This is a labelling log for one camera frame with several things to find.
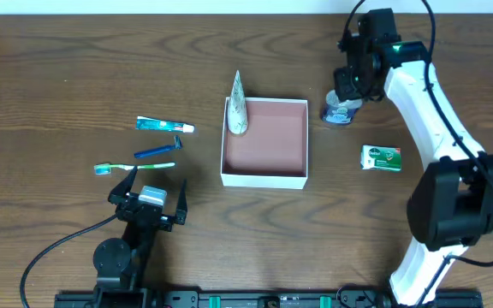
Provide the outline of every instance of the blue razor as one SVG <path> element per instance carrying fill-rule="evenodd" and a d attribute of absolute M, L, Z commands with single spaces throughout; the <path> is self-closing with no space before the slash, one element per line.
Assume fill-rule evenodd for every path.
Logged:
<path fill-rule="evenodd" d="M 182 148 L 182 145 L 181 145 L 180 137 L 175 136 L 175 143 L 173 145 L 164 145 L 164 146 L 159 146 L 158 148 L 155 148 L 155 149 L 139 151 L 137 153 L 134 153 L 134 157 L 146 158 L 146 157 L 159 155 L 161 153 L 165 153 L 165 152 L 172 151 L 172 150 L 180 150 L 181 148 Z"/>

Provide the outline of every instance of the white box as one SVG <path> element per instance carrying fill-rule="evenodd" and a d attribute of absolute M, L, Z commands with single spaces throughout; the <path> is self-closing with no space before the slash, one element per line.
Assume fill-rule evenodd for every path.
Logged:
<path fill-rule="evenodd" d="M 308 109 L 303 99 L 246 98 L 248 129 L 227 128 L 226 98 L 220 175 L 226 187 L 302 189 L 308 176 Z"/>

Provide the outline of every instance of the blue toothpaste tube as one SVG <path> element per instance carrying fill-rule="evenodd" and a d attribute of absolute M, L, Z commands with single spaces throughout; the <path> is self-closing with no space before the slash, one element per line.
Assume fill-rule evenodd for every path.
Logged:
<path fill-rule="evenodd" d="M 162 130 L 167 132 L 193 133 L 195 126 L 186 123 L 152 119 L 139 115 L 136 118 L 138 130 Z"/>

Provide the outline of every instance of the wood grain surface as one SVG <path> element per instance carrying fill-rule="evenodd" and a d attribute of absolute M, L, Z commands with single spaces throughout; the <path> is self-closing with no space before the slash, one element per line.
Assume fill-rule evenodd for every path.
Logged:
<path fill-rule="evenodd" d="M 345 15 L 0 16 L 0 307 L 18 307 L 22 271 L 50 243 L 110 216 L 105 200 L 126 174 L 96 177 L 103 161 L 172 143 L 134 130 L 135 117 L 187 121 L 184 149 L 146 159 L 175 169 L 140 171 L 169 190 L 188 179 L 185 226 L 160 234 L 148 286 L 204 290 L 337 289 L 382 285 L 411 234 L 406 202 L 422 175 L 394 105 L 366 104 L 353 125 L 319 120 Z M 426 15 L 398 15 L 405 40 L 429 38 Z M 493 15 L 437 16 L 439 80 L 473 137 L 493 153 Z M 247 96 L 309 100 L 309 180 L 302 191 L 222 186 L 224 98 L 235 70 Z M 402 149 L 398 174 L 359 169 L 363 144 Z M 92 253 L 118 237 L 112 222 L 49 253 L 27 280 L 32 307 L 61 290 L 90 290 Z M 493 234 L 467 256 L 493 258 Z M 493 307 L 493 268 L 455 264 L 444 287 L 477 287 Z"/>

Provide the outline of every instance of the green toothbrush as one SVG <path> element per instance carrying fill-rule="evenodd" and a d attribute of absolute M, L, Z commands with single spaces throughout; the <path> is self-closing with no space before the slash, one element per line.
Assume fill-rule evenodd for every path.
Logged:
<path fill-rule="evenodd" d="M 138 169 L 165 169 L 176 166 L 176 163 L 154 163 L 147 165 L 139 165 Z M 119 168 L 124 170 L 132 170 L 134 165 L 127 165 L 123 163 L 100 163 L 94 166 L 95 175 L 109 175 L 113 168 Z"/>

